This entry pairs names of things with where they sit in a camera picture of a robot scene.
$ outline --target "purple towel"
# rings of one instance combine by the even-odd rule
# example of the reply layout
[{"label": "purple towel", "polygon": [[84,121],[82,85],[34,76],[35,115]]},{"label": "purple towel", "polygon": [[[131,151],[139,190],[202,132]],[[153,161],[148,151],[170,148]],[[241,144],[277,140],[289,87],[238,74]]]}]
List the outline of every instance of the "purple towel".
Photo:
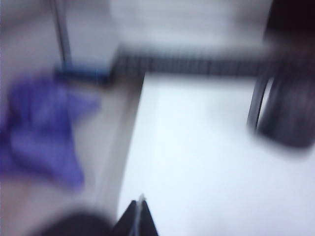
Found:
[{"label": "purple towel", "polygon": [[80,188],[71,122],[98,108],[98,99],[40,78],[12,86],[8,101],[0,124],[0,176],[32,174]]}]

